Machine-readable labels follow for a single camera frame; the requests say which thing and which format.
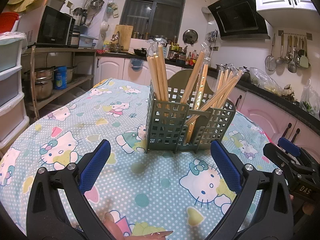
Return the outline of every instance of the metal screw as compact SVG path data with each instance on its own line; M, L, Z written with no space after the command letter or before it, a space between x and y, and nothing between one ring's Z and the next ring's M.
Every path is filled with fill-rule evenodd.
M281 175L282 171L280 169L276 169L276 174Z
M252 171L253 170L253 166L251 164L247 164L245 166L245 169L248 170L248 171Z
M44 167L41 167L39 170L38 170L38 173L39 174L42 174L42 173L44 173L45 172L45 168Z
M75 163L70 163L70 164L67 166L68 170L73 170L75 167L76 167L76 164L75 164Z

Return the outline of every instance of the blue can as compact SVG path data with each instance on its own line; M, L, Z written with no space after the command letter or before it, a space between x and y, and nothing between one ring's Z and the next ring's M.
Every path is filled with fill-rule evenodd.
M54 89L62 90L67 88L67 67L60 66L54 69Z

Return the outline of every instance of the red bucket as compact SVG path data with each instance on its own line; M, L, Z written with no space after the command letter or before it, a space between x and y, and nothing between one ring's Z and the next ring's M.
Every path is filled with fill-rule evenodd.
M15 12L5 12L0 14L0 33L10 32L16 20L19 19L19 14Z

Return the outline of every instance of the granite countertop edge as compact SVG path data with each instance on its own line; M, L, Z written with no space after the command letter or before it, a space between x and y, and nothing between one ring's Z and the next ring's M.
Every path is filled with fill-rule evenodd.
M104 54L97 54L97 57L118 57L118 58L135 58L135 59L142 59L147 60L145 57L140 57L137 55L132 54L118 54L118 53L104 53ZM176 62L165 60L166 64L174 65L178 67L183 67L187 69L192 69L192 66L189 65L181 65L177 64ZM216 69L209 68L208 75L217 78L218 72ZM311 130L313 130L315 133L317 133L320 136L320 121L313 117L311 114L308 114L306 111L301 109L300 107L294 105L293 103L269 92L262 88L259 88L253 84L250 84L248 82L244 82L240 80L236 88L244 91L244 92L250 92L254 95L257 95L261 97L262 99L274 104L275 106L278 106L280 109L286 111L287 113L291 114L293 117L297 118L299 121L301 121L303 124L308 126Z

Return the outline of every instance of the black range hood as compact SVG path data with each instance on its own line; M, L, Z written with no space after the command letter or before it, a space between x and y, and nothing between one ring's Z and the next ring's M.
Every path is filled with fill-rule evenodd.
M257 13L256 0L219 0L208 6L222 40L270 40L265 19Z

